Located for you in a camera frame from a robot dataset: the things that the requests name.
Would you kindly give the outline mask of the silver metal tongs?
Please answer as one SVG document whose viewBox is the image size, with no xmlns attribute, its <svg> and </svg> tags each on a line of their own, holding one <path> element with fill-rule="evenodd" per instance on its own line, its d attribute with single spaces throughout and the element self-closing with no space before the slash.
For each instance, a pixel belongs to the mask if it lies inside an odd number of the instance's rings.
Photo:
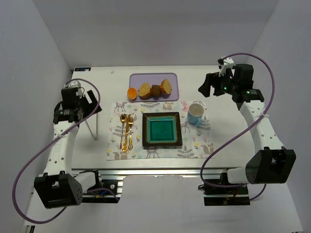
<svg viewBox="0 0 311 233">
<path fill-rule="evenodd" d="M 98 113 L 85 121 L 86 126 L 94 140 L 98 140 Z"/>
</svg>

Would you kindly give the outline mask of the orange bread piece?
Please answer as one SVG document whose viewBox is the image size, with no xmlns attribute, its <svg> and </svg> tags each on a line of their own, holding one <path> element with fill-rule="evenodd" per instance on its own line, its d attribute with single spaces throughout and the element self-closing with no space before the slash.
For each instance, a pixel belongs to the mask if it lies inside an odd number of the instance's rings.
<svg viewBox="0 0 311 233">
<path fill-rule="evenodd" d="M 135 100 L 136 97 L 137 97 L 137 90 L 133 87 L 130 87 L 128 90 L 127 90 L 127 97 L 129 100 Z"/>
</svg>

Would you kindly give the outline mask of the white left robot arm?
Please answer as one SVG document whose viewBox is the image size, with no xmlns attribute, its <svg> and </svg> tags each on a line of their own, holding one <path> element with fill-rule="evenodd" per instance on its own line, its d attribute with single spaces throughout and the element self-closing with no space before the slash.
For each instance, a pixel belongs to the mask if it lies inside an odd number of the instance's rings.
<svg viewBox="0 0 311 233">
<path fill-rule="evenodd" d="M 72 174 L 71 162 L 79 121 L 100 112 L 93 91 L 86 95 L 79 87 L 61 90 L 62 101 L 54 108 L 54 142 L 43 175 L 36 177 L 34 187 L 47 209 L 79 205 L 83 193 L 99 188 L 100 175 L 96 170 Z"/>
</svg>

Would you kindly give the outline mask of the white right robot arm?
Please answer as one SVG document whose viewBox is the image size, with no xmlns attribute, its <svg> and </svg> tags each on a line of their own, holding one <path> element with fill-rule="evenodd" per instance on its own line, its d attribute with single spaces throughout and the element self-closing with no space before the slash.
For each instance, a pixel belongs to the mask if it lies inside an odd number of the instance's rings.
<svg viewBox="0 0 311 233">
<path fill-rule="evenodd" d="M 255 155 L 243 167 L 228 169 L 221 174 L 219 184 L 211 183 L 216 188 L 234 188 L 245 184 L 285 183 L 296 160 L 294 150 L 285 148 L 279 140 L 266 114 L 268 108 L 260 90 L 253 88 L 252 65 L 238 64 L 232 69 L 208 73 L 198 91 L 204 97 L 229 94 L 247 123 L 247 129 L 240 134 L 250 132 Z"/>
</svg>

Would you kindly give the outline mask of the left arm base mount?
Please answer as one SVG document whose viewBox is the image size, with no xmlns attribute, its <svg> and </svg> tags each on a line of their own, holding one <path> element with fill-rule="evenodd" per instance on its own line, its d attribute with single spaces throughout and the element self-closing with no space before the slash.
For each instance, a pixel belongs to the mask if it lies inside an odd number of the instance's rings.
<svg viewBox="0 0 311 233">
<path fill-rule="evenodd" d="M 82 196 L 82 203 L 118 203 L 121 198 L 123 182 L 118 179 L 104 179 L 99 187 L 92 187 Z"/>
</svg>

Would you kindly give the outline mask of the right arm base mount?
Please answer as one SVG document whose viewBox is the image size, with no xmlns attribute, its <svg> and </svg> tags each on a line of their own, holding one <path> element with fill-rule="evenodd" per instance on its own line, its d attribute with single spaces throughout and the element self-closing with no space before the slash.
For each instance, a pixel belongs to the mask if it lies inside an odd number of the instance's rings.
<svg viewBox="0 0 311 233">
<path fill-rule="evenodd" d="M 203 191 L 205 206 L 246 206 L 250 205 L 247 187 L 216 188 L 201 184 L 198 189 Z"/>
</svg>

